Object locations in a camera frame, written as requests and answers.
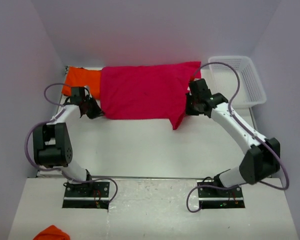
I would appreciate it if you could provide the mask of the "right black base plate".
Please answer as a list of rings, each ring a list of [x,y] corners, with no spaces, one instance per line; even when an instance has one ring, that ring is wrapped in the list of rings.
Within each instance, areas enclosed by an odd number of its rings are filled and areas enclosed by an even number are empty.
[[[241,187],[219,190],[200,187],[197,190],[199,207],[205,209],[244,209],[245,202]]]

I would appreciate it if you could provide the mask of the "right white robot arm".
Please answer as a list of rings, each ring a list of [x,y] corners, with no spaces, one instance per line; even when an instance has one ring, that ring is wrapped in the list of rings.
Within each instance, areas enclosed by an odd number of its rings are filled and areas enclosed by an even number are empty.
[[[254,185],[280,170],[280,143],[276,138],[267,138],[254,130],[221,93],[211,93],[205,79],[192,80],[188,87],[185,113],[214,120],[244,154],[238,166],[214,176],[213,191],[217,196],[225,196],[233,186]]]

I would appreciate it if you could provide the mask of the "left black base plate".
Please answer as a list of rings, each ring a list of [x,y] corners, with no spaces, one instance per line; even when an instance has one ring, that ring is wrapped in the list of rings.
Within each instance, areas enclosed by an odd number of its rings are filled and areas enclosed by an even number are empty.
[[[65,182],[63,209],[109,209],[109,181],[93,183]]]

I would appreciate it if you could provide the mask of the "white plastic basket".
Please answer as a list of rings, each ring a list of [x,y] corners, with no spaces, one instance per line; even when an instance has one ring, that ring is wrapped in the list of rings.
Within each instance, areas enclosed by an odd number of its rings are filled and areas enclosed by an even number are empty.
[[[232,101],[234,108],[251,108],[267,101],[258,72],[249,57],[239,55],[212,56],[208,61],[228,64],[237,72],[240,88]],[[236,75],[230,68],[222,64],[211,64],[209,69],[216,92],[223,94],[228,100],[231,99],[238,86]]]

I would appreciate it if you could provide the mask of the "orange cloth at bottom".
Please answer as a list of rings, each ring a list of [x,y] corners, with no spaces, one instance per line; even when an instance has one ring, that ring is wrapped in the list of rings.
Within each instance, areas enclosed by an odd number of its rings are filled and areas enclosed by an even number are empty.
[[[55,225],[51,225],[46,229],[39,232],[33,240],[70,240],[70,236],[57,228]]]

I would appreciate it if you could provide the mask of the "folded orange t shirt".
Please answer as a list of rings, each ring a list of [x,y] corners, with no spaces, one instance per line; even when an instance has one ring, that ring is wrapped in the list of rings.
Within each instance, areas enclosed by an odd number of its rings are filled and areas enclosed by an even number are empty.
[[[101,70],[90,70],[82,67],[68,68],[65,84],[71,87],[89,87],[89,92],[96,99],[100,99]]]

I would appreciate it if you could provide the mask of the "pink t shirt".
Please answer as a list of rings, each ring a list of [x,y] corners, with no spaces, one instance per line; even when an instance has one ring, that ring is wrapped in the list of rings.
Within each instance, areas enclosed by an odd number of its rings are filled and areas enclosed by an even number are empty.
[[[111,120],[168,119],[176,130],[185,117],[190,79],[201,63],[107,66],[101,70],[100,107]]]

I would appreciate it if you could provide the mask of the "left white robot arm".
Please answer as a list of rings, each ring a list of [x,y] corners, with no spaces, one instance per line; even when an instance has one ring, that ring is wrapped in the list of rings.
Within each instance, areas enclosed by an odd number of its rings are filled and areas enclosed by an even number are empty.
[[[30,130],[33,159],[29,155],[27,158],[40,171],[61,172],[71,184],[77,184],[78,193],[87,197],[94,190],[92,176],[74,160],[67,122],[70,118],[80,119],[83,116],[94,120],[105,113],[91,95],[88,86],[71,87],[70,96],[58,106],[61,108],[60,112]]]

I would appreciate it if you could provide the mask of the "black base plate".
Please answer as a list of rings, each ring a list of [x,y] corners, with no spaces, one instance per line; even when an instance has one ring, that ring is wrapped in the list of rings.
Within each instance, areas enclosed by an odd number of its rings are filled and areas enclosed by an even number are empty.
[[[63,209],[109,209],[109,181],[93,183],[65,182]]]
[[[241,187],[219,190],[200,187],[197,190],[199,207],[205,209],[244,209],[245,202]]]

